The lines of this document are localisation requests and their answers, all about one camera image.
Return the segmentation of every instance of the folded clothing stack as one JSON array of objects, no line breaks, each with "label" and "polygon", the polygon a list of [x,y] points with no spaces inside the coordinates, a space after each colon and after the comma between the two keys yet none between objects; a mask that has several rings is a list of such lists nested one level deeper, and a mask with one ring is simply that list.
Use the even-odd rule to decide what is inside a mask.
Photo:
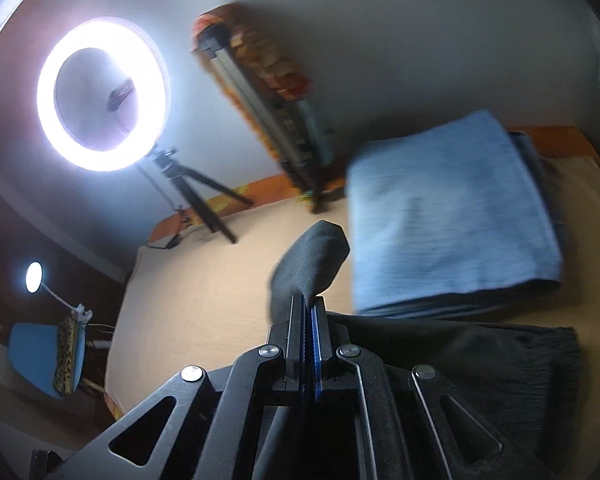
[{"label": "folded clothing stack", "polygon": [[347,171],[356,313],[470,316],[559,286],[537,160],[487,111],[367,144]]}]

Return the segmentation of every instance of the tripod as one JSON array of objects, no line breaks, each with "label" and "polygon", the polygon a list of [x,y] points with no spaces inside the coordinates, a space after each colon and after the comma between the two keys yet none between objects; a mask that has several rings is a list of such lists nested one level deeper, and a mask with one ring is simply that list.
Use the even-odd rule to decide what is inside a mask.
[{"label": "tripod", "polygon": [[219,192],[230,196],[231,198],[235,198],[239,202],[247,206],[253,205],[253,200],[236,193],[235,191],[229,189],[228,187],[223,186],[219,182],[209,178],[208,176],[203,175],[202,173],[198,173],[191,168],[186,166],[181,166],[173,155],[177,153],[176,148],[171,148],[170,150],[161,150],[158,151],[155,146],[148,153],[147,157],[152,158],[154,162],[158,165],[162,173],[173,183],[173,185],[178,189],[182,197],[189,203],[193,211],[196,212],[200,219],[205,223],[205,225],[209,228],[212,233],[220,231],[224,236],[226,236],[232,244],[235,244],[238,241],[238,238],[231,232],[231,230],[224,225],[221,219],[218,218],[218,215],[212,211],[212,209],[206,204],[204,200],[200,198],[200,196],[194,191],[194,189],[187,183],[185,177],[192,178],[193,180],[197,180],[201,184],[205,186],[209,186]]}]

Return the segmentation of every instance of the bed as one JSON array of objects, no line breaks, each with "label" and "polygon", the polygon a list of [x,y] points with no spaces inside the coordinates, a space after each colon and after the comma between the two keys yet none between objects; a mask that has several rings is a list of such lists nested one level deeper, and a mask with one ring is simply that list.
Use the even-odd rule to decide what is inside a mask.
[{"label": "bed", "polygon": [[[552,158],[548,174],[570,229],[565,283],[549,296],[488,319],[576,328],[585,367],[573,461],[561,477],[585,478],[600,459],[600,160],[576,128],[518,129],[528,131],[541,155]],[[288,198],[293,193],[281,183],[252,186],[252,195],[259,190],[255,209],[221,212],[234,213],[225,217],[240,238],[234,246],[194,228],[171,251],[138,251],[107,365],[107,397],[117,414],[187,365],[227,366],[261,344],[269,328],[269,276],[282,254],[317,219],[347,231],[345,198],[315,216]],[[162,222],[152,243],[177,229],[173,219]],[[323,296],[328,310],[351,313],[348,262]]]}]

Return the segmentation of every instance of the black tripod leg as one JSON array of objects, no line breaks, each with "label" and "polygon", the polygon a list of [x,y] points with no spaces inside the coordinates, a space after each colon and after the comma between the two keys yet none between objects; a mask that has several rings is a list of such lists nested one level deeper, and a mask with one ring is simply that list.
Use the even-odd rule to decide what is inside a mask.
[{"label": "black tripod leg", "polygon": [[173,185],[178,188],[178,191],[182,194],[184,199],[189,202],[189,205],[193,208],[206,226],[215,233],[220,231],[226,236],[232,244],[238,241],[238,238],[228,229],[226,225],[218,218],[218,215],[214,213],[211,208],[202,200],[198,194],[193,191],[191,186],[186,183],[182,176],[174,176],[171,178]]},{"label": "black tripod leg", "polygon": [[178,165],[178,171],[181,174],[187,175],[187,176],[191,177],[192,179],[197,180],[200,184],[204,184],[205,186],[212,187],[213,189],[216,189],[216,190],[220,191],[221,193],[242,202],[243,204],[246,204],[249,206],[253,205],[253,200],[251,200],[250,198],[247,198],[245,196],[242,196],[241,194],[236,193],[233,189],[229,189],[228,187],[223,186],[222,184],[220,184],[219,182],[216,182],[212,178],[209,178],[208,176],[205,176],[202,173],[198,173],[196,170],[192,170],[191,168],[187,168],[186,166]]}]

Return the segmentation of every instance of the leopard print fabric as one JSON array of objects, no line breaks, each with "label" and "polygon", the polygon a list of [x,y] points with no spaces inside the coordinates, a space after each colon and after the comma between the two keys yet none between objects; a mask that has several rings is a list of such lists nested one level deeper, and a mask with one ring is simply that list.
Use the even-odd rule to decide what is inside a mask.
[{"label": "leopard print fabric", "polygon": [[78,323],[73,316],[68,316],[58,325],[58,356],[54,389],[60,395],[74,392],[75,352],[78,344]]}]

